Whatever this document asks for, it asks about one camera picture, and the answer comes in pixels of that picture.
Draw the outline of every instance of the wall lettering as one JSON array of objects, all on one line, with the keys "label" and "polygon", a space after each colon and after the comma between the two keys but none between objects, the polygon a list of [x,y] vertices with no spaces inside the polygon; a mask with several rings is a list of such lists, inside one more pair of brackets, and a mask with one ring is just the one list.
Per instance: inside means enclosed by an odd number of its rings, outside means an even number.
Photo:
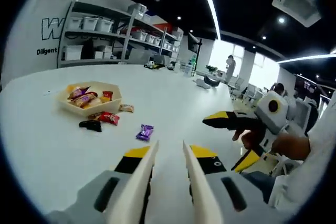
[{"label": "wall lettering", "polygon": [[59,39],[65,18],[43,18],[41,23],[42,40]]},{"label": "wall lettering", "polygon": [[46,49],[46,48],[41,48],[41,49],[38,49],[36,51],[36,55],[47,55],[47,54],[50,54],[52,52],[57,52],[57,48],[49,48],[49,49]]}]

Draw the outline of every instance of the person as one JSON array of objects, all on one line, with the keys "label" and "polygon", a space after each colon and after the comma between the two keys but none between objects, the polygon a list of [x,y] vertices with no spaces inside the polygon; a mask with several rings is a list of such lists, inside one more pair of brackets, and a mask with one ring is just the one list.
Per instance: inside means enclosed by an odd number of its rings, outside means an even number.
[{"label": "person", "polygon": [[317,108],[317,103],[315,100],[311,100],[308,102],[308,104],[311,106],[309,118],[308,118],[308,123],[306,127],[306,131],[304,134],[307,136],[308,132],[310,131],[311,128],[315,125],[317,119],[319,118],[319,110]]},{"label": "person", "polygon": [[[295,214],[309,199],[317,187],[336,143],[336,94],[332,96],[323,116],[308,132],[308,137],[279,134],[272,145],[272,151],[294,160],[304,161],[289,175],[276,178],[261,172],[242,173],[259,188],[264,202],[289,215]],[[235,132],[237,140],[244,129]],[[260,132],[250,131],[241,137],[245,148],[258,144],[263,136]]]},{"label": "person", "polygon": [[233,59],[233,55],[227,57],[226,63],[228,64],[228,68],[226,71],[225,83],[228,84],[236,68],[236,61]]},{"label": "person", "polygon": [[285,90],[285,87],[284,85],[281,83],[281,82],[278,82],[278,83],[274,83],[272,85],[272,87],[270,88],[270,90],[273,90],[274,92],[276,92],[278,95],[281,95],[283,94],[284,90]]}]

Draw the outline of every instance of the person's hand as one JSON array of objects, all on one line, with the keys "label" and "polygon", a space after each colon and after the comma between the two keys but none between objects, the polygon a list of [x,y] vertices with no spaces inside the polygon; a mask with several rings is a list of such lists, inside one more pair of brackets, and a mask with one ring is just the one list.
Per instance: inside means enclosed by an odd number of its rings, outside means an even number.
[{"label": "person's hand", "polygon": [[[239,129],[236,130],[235,135],[232,140],[236,141],[239,139],[239,136],[243,134],[245,130]],[[252,149],[255,145],[258,145],[264,138],[264,132],[260,130],[252,130],[241,136],[242,143],[246,149]]]}]

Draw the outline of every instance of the black ceiling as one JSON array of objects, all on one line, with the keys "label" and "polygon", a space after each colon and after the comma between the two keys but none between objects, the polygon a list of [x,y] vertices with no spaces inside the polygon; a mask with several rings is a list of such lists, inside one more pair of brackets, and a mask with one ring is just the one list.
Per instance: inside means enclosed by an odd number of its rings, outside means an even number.
[{"label": "black ceiling", "polygon": [[[166,21],[181,27],[183,30],[194,30],[195,36],[215,38],[215,33],[208,29],[214,23],[206,0],[133,0],[148,7]],[[287,58],[307,55],[328,54],[336,45],[336,0],[317,0],[322,19],[309,28],[305,28],[295,19],[272,6],[272,0],[213,0],[221,30],[241,35],[261,42]],[[286,17],[286,24],[277,23],[279,16]],[[279,60],[269,52],[268,56]],[[283,65],[293,73],[302,72],[308,78],[316,73],[327,81],[325,84],[335,85],[335,59],[327,59],[319,63],[297,62]]]}]

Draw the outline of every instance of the shelf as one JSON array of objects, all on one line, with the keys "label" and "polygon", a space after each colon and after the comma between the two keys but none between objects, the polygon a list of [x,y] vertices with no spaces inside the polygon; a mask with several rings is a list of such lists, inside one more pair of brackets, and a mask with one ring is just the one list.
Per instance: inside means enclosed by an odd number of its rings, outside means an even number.
[{"label": "shelf", "polygon": [[[133,26],[139,26],[139,27],[141,27],[143,29],[146,29],[146,30],[149,30],[153,33],[157,33],[160,36],[162,36],[163,33],[164,33],[163,30],[157,28],[156,26],[154,26],[152,24],[148,24],[148,23],[146,23],[143,20],[138,19],[138,18],[134,19]],[[175,36],[173,36],[169,33],[166,33],[166,39],[169,40],[169,41],[179,41],[178,39],[175,38]]]},{"label": "shelf", "polygon": [[88,15],[96,15],[108,18],[130,18],[132,15],[122,10],[114,8],[106,8],[98,6],[96,4],[90,4],[85,2],[76,1],[73,5],[72,12],[74,13],[86,13]]},{"label": "shelf", "polygon": [[[130,38],[130,42],[137,42],[139,44],[144,44],[144,46],[148,45],[150,47],[160,49],[160,46],[156,46],[156,45],[153,45],[152,43],[149,43],[149,42],[146,42],[146,41],[142,41],[142,40],[139,40],[139,39]],[[168,50],[166,48],[162,48],[162,50],[165,50],[165,51],[168,51],[168,52],[172,52],[172,50]]]},{"label": "shelf", "polygon": [[120,62],[121,59],[89,59],[89,60],[62,60],[61,65],[76,64],[76,63],[97,63],[97,62]]},{"label": "shelf", "polygon": [[80,30],[80,29],[67,29],[66,35],[88,35],[88,36],[97,36],[97,37],[114,37],[114,38],[120,38],[120,39],[126,39],[125,35],[120,34],[113,34],[113,33],[107,33],[103,31],[93,31],[93,30]]}]

